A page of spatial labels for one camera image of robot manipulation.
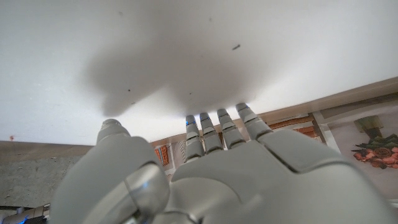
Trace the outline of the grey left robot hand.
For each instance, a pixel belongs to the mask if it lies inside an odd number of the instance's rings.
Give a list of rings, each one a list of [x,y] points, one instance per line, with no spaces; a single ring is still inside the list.
[[[50,223],[396,223],[397,211],[342,155],[296,131],[273,131],[236,107],[222,135],[206,113],[186,118],[187,160],[168,179],[153,147],[115,119],[67,173]]]

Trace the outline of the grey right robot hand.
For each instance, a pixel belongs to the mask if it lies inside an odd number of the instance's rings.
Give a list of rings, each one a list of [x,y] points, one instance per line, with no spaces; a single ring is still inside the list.
[[[47,224],[50,204],[31,208],[1,205],[1,211],[13,211],[15,214],[1,213],[1,224]]]

